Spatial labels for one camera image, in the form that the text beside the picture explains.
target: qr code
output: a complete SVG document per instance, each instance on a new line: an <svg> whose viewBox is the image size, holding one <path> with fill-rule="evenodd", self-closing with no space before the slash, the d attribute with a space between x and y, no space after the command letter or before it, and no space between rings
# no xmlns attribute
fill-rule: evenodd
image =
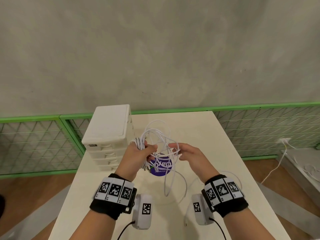
<svg viewBox="0 0 320 240"><path fill-rule="evenodd" d="M193 203L194 212L201 212L199 202Z"/></svg>
<svg viewBox="0 0 320 240"><path fill-rule="evenodd" d="M112 196L116 196L118 197L119 194L120 194L120 190L121 190L122 186L121 185L118 185L118 184L112 184L111 185L111 188L110 188L110 191L109 191L109 195L112 195Z"/></svg>
<svg viewBox="0 0 320 240"><path fill-rule="evenodd" d="M110 183L108 183L108 182L102 182L102 184L101 184L98 192L99 192L99 193L107 193L109 186L110 186Z"/></svg>
<svg viewBox="0 0 320 240"><path fill-rule="evenodd" d="M223 196L229 193L225 184L220 184L216 186L216 188L220 196Z"/></svg>
<svg viewBox="0 0 320 240"><path fill-rule="evenodd" d="M123 187L122 194L120 197L129 200L131 191L132 189Z"/></svg>
<svg viewBox="0 0 320 240"><path fill-rule="evenodd" d="M233 193L239 191L239 189L238 189L238 187L237 187L235 182L229 182L227 184L229 185L229 188Z"/></svg>
<svg viewBox="0 0 320 240"><path fill-rule="evenodd" d="M142 215L151 214L151 204L143 203L142 204Z"/></svg>
<svg viewBox="0 0 320 240"><path fill-rule="evenodd" d="M212 188L208 189L206 192L210 200L213 200L216 198L216 195Z"/></svg>

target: wristband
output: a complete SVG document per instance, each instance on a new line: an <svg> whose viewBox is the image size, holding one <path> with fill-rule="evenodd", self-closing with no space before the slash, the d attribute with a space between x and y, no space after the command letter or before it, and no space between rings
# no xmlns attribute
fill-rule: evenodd
<svg viewBox="0 0 320 240"><path fill-rule="evenodd" d="M230 212L239 212L249 205L236 183L225 175L219 174L206 181L201 191L210 210L225 217Z"/></svg>
<svg viewBox="0 0 320 240"><path fill-rule="evenodd" d="M90 209L117 220L121 213L131 213L136 192L132 182L111 173L102 180Z"/></svg>

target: forearm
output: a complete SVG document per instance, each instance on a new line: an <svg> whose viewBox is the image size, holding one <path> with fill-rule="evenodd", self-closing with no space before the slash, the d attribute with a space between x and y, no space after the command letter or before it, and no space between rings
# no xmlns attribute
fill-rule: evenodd
<svg viewBox="0 0 320 240"><path fill-rule="evenodd" d="M110 240L115 225L110 216L89 210L70 240Z"/></svg>
<svg viewBox="0 0 320 240"><path fill-rule="evenodd" d="M223 220L232 240L274 240L249 208L230 212Z"/></svg>

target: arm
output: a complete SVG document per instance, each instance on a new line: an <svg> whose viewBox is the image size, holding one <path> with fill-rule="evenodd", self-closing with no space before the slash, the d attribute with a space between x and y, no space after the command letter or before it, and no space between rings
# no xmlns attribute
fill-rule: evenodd
<svg viewBox="0 0 320 240"><path fill-rule="evenodd" d="M133 181L143 162L153 160L150 154L157 151L157 145L147 145L146 149L139 150L134 142L126 149L115 174ZM116 221L110 216L89 210L70 240L110 240L115 229Z"/></svg>
<svg viewBox="0 0 320 240"><path fill-rule="evenodd" d="M175 151L177 144L171 143L169 147L174 148L173 151ZM219 172L199 148L184 143L179 143L179 148L179 154L182 154L179 159L188 161L191 169L203 183L219 175ZM249 208L239 212L230 212L223 218L223 221L233 240L274 240L274 237L259 222Z"/></svg>

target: person's right hand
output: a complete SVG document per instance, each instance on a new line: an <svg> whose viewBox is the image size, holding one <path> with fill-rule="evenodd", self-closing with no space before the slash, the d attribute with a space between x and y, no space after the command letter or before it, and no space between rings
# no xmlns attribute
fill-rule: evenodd
<svg viewBox="0 0 320 240"><path fill-rule="evenodd" d="M188 161L191 169L203 183L219 174L199 148L185 143L178 144L179 154L182 154L179 159ZM168 146L173 148L174 152L178 149L177 143L170 143Z"/></svg>

